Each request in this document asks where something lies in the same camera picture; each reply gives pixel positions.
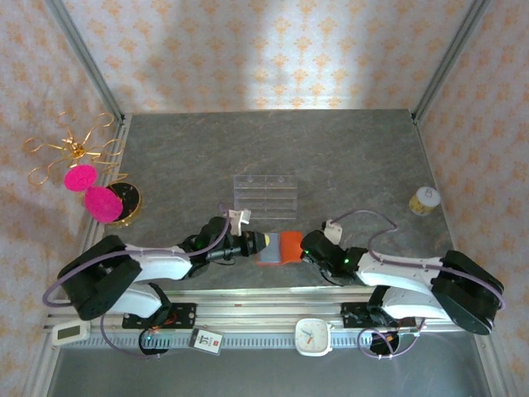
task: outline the transparent plastic box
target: transparent plastic box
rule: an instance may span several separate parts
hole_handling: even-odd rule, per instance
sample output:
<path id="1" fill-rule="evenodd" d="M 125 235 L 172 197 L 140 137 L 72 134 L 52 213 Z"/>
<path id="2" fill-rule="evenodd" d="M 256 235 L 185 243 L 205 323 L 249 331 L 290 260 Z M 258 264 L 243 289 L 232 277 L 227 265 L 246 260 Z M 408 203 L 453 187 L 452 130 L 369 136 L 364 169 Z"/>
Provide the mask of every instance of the transparent plastic box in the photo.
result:
<path id="1" fill-rule="evenodd" d="M 248 208 L 251 219 L 296 219 L 298 178 L 292 175 L 235 175 L 235 210 Z"/>

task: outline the white sticker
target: white sticker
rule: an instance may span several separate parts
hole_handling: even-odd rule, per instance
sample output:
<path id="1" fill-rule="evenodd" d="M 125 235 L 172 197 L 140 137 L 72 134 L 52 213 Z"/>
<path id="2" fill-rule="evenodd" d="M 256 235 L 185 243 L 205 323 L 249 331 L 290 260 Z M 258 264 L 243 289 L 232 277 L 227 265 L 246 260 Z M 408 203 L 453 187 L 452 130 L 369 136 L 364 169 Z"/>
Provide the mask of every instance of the white sticker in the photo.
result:
<path id="1" fill-rule="evenodd" d="M 333 244 L 338 245 L 340 244 L 342 229 L 339 223 L 331 223 L 331 222 L 332 222 L 332 219 L 329 219 L 325 223 L 325 230 L 323 231 L 323 234 Z"/>
<path id="2" fill-rule="evenodd" d="M 218 355 L 221 350 L 222 338 L 223 336 L 220 333 L 195 328 L 189 346 L 193 349 Z"/>

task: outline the white clock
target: white clock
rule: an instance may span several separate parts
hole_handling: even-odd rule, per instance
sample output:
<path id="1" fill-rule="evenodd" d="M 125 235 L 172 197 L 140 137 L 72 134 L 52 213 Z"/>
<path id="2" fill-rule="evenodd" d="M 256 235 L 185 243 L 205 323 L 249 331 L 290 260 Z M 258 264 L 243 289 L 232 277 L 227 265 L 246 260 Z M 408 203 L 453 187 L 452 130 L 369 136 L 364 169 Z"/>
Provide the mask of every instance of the white clock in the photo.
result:
<path id="1" fill-rule="evenodd" d="M 332 350 L 331 325 L 320 318 L 304 318 L 296 324 L 296 349 L 303 356 L 325 356 Z"/>

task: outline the orange patterned wall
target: orange patterned wall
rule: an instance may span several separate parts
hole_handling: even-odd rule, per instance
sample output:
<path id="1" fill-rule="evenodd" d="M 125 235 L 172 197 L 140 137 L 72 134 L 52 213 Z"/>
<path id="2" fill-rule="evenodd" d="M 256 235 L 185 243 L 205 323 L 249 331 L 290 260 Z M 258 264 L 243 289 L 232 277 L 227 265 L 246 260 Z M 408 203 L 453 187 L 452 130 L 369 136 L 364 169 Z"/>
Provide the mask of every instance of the orange patterned wall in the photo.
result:
<path id="1" fill-rule="evenodd" d="M 492 1 L 421 127 L 455 243 L 505 284 L 498 330 L 519 385 L 529 384 L 528 16 L 526 0 Z"/>
<path id="2" fill-rule="evenodd" d="M 414 108 L 470 0 L 66 0 L 123 112 Z"/>
<path id="3" fill-rule="evenodd" d="M 2 2 L 0 38 L 0 395 L 18 396 L 47 313 L 42 293 L 78 255 L 83 230 L 61 172 L 38 188 L 26 182 L 50 154 L 26 156 L 21 145 L 29 136 L 60 142 L 55 118 L 66 109 L 89 116 L 80 134 L 103 105 L 43 0 Z"/>

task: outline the gold metal decoration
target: gold metal decoration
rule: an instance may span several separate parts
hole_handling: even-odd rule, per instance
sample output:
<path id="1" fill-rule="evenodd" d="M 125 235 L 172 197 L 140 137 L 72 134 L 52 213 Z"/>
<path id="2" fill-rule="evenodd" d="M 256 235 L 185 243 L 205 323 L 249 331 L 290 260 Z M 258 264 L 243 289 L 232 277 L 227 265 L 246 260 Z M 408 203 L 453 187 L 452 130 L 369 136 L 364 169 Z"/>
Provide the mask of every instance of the gold metal decoration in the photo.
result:
<path id="1" fill-rule="evenodd" d="M 67 117 L 66 115 L 69 115 L 71 118 L 69 122 L 65 120 Z M 68 137 L 61 140 L 63 142 L 62 146 L 44 142 L 38 136 L 31 137 L 24 141 L 22 149 L 26 153 L 36 153 L 43 147 L 49 147 L 60 151 L 61 155 L 61 158 L 51 162 L 47 167 L 41 166 L 31 170 L 27 176 L 27 181 L 30 184 L 39 185 L 46 182 L 50 178 L 52 167 L 63 161 L 69 161 L 68 167 L 74 168 L 81 163 L 81 160 L 89 159 L 95 164 L 105 165 L 102 172 L 108 175 L 112 175 L 114 169 L 119 166 L 119 159 L 117 159 L 117 156 L 125 150 L 125 142 L 122 139 L 111 139 L 102 146 L 89 145 L 92 133 L 98 128 L 105 128 L 112 125 L 114 122 L 114 116 L 107 112 L 97 115 L 94 120 L 94 126 L 90 128 L 83 140 L 77 139 L 72 133 L 71 123 L 75 121 L 75 118 L 76 116 L 74 112 L 62 112 L 57 116 L 57 124 L 61 127 L 65 127 L 68 132 Z M 44 170 L 44 179 L 39 179 L 37 175 Z M 114 176 L 117 177 L 113 181 L 116 183 L 118 180 L 125 179 L 127 174 L 115 173 Z"/>

